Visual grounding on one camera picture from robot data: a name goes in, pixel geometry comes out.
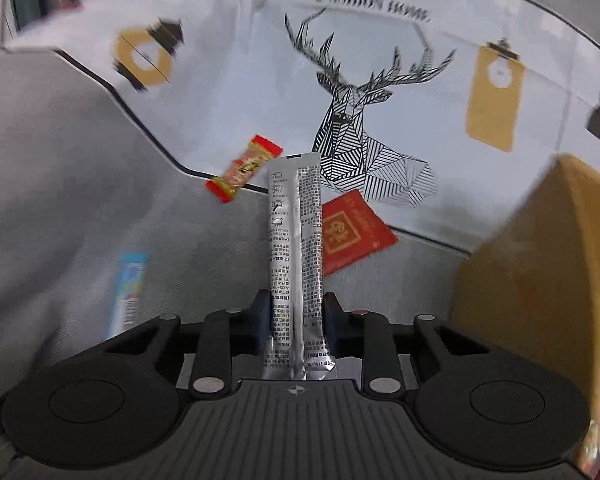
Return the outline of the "red square snack packet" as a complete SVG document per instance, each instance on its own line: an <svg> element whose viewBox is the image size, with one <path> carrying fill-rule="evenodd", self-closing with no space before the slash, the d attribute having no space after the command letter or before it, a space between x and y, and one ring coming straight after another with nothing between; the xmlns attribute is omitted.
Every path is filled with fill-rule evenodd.
<svg viewBox="0 0 600 480"><path fill-rule="evenodd" d="M396 234L368 206L359 190L322 207L323 271L333 274L398 241Z"/></svg>

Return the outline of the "light blue snack stick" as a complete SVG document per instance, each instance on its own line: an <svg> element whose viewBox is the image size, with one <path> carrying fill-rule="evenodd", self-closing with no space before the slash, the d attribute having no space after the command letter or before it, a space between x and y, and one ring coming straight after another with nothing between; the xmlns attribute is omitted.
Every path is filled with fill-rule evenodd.
<svg viewBox="0 0 600 480"><path fill-rule="evenodd" d="M148 255L143 252L122 257L114 288L107 338L118 336L134 324L140 310L140 293L145 281L147 261Z"/></svg>

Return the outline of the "brown cardboard box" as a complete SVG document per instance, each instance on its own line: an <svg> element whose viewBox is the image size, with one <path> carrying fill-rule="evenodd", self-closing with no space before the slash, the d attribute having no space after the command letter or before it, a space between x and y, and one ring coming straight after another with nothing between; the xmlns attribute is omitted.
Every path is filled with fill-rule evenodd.
<svg viewBox="0 0 600 480"><path fill-rule="evenodd" d="M600 427L600 174L560 155L458 271L452 320L569 378Z"/></svg>

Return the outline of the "red wrapped snack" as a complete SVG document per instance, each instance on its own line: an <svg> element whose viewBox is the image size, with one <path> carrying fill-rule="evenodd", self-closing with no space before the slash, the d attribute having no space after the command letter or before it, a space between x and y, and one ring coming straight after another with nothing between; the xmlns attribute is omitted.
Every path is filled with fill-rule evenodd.
<svg viewBox="0 0 600 480"><path fill-rule="evenodd" d="M600 426L594 420L580 445L577 466L588 478L600 480Z"/></svg>

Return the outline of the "silver stick snack packet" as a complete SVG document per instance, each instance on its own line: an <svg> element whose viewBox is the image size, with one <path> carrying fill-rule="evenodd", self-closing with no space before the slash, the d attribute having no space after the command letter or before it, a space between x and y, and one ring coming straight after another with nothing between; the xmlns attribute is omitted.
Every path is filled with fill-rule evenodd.
<svg viewBox="0 0 600 480"><path fill-rule="evenodd" d="M321 380L335 367L322 322L321 157L268 164L268 276L273 300L263 377Z"/></svg>

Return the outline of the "grey deer print sofa cover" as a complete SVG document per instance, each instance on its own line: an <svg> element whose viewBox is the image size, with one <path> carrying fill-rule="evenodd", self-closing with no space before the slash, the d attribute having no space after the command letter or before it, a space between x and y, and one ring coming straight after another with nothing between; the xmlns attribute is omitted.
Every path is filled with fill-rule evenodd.
<svg viewBox="0 0 600 480"><path fill-rule="evenodd" d="M332 97L301 24L355 91L425 51L437 70L353 99L372 147L348 159L399 240L327 279L349 309L445 311L555 154L600 171L600 47L539 0L83 0L0 49L0 395L118 330L126 257L142 319L268 284L265 176L228 205L204 184L255 134L312 148Z"/></svg>

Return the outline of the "red orange candy bar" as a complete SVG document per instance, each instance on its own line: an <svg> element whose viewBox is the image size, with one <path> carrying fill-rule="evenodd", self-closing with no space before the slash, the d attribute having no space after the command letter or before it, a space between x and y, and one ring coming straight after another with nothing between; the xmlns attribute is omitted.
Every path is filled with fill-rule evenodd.
<svg viewBox="0 0 600 480"><path fill-rule="evenodd" d="M206 189L221 203L229 203L265 164L282 153L283 149L279 145L260 134L255 134L227 170L206 183Z"/></svg>

